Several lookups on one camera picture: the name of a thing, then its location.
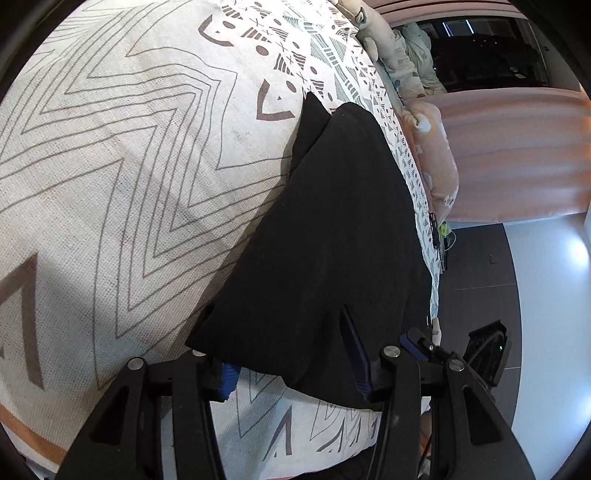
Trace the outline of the white bedside box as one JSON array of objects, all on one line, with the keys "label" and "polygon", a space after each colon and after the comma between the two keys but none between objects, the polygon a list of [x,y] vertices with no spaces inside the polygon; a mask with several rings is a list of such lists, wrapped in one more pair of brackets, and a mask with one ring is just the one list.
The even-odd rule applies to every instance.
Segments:
[{"label": "white bedside box", "polygon": [[447,222],[443,222],[438,227],[438,234],[440,240],[441,271],[445,272],[448,269],[449,251],[454,247],[457,240],[457,235]]}]

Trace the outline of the patterned white bed quilt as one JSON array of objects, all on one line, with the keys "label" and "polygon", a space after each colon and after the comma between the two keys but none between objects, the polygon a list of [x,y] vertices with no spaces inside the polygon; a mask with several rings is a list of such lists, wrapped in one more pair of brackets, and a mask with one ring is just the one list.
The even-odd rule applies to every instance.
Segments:
[{"label": "patterned white bed quilt", "polygon": [[1,104],[1,423],[56,472],[135,356],[183,349],[287,179],[304,95],[369,110],[440,259],[390,90],[331,1],[86,1]]}]

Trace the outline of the black garment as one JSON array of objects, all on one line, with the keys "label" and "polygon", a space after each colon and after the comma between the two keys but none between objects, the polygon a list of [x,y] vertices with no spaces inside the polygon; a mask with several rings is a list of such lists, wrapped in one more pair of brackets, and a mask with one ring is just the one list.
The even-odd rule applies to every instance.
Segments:
[{"label": "black garment", "polygon": [[287,184],[186,344],[375,410],[380,352],[425,325],[431,289],[412,197],[375,117],[308,95]]}]

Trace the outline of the crumpled light green blanket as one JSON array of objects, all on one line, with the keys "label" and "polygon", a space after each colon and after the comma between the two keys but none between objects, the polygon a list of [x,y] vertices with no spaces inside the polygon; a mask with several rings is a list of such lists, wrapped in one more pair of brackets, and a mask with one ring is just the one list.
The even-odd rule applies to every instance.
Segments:
[{"label": "crumpled light green blanket", "polygon": [[393,33],[394,60],[386,71],[401,99],[445,94],[447,89],[436,73],[428,34],[417,23],[394,28]]}]

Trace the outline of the pink curtain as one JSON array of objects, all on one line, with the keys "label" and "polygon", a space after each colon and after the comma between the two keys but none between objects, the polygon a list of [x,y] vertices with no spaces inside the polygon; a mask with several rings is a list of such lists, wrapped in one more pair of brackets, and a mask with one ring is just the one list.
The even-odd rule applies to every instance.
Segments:
[{"label": "pink curtain", "polygon": [[459,171],[446,220],[487,224],[586,211],[590,102],[579,88],[550,85],[528,23],[469,18],[458,35],[418,25],[447,92],[404,101],[394,90],[403,110],[425,101],[441,112]]}]

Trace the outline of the grey plush toy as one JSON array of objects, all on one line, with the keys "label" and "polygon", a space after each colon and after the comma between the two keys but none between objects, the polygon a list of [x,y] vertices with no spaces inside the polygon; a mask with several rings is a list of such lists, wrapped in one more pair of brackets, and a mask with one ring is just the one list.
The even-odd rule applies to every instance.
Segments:
[{"label": "grey plush toy", "polygon": [[362,0],[331,0],[358,32],[356,38],[373,61],[391,60],[394,55],[394,32],[374,8]]}]

